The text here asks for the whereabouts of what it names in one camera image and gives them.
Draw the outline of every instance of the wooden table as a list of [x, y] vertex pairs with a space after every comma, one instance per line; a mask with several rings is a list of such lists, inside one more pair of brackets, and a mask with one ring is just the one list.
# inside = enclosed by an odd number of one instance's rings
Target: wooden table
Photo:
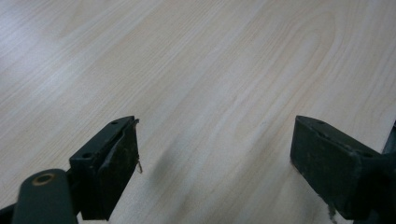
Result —
[[0, 205], [135, 115], [144, 172], [111, 223], [332, 223], [290, 164], [294, 118], [381, 150], [395, 12], [390, 0], [2, 1]]

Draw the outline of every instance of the wood grain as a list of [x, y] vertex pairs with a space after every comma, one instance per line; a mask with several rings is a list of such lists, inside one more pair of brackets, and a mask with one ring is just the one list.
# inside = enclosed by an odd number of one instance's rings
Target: wood grain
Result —
[[332, 223], [290, 165], [294, 118], [381, 150], [396, 119], [395, 11], [385, 0], [2, 1], [0, 205], [135, 115], [144, 173], [111, 223]]

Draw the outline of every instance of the screw hole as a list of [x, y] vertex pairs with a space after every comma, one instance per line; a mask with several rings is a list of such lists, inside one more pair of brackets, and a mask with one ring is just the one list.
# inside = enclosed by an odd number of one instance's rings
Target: screw hole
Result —
[[32, 181], [32, 183], [33, 183], [34, 186], [46, 185], [49, 182], [51, 182], [54, 177], [55, 177], [55, 174], [43, 174], [43, 175], [40, 175], [40, 176], [36, 177]]
[[90, 157], [92, 157], [92, 153], [91, 152], [87, 152], [87, 153], [82, 154], [82, 158], [84, 158], [84, 159], [88, 159]]

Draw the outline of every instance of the light wood surface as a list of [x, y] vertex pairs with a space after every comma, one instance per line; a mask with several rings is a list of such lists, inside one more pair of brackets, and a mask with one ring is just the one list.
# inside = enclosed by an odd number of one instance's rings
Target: light wood surface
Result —
[[294, 118], [381, 150], [395, 12], [391, 0], [2, 1], [0, 205], [135, 115], [144, 172], [111, 223], [332, 223], [290, 164]]

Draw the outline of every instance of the black plastic part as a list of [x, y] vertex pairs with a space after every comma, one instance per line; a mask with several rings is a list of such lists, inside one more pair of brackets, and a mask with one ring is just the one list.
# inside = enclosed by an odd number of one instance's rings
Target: black plastic part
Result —
[[27, 178], [21, 185], [12, 223], [77, 223], [66, 172], [51, 169]]
[[9, 205], [0, 210], [0, 223], [8, 224], [12, 221], [12, 216], [14, 215], [15, 204]]
[[381, 155], [331, 125], [298, 116], [291, 162], [313, 190], [346, 219], [396, 223], [395, 154]]
[[83, 219], [110, 218], [139, 163], [137, 123], [134, 117], [110, 122], [70, 158], [75, 212]]

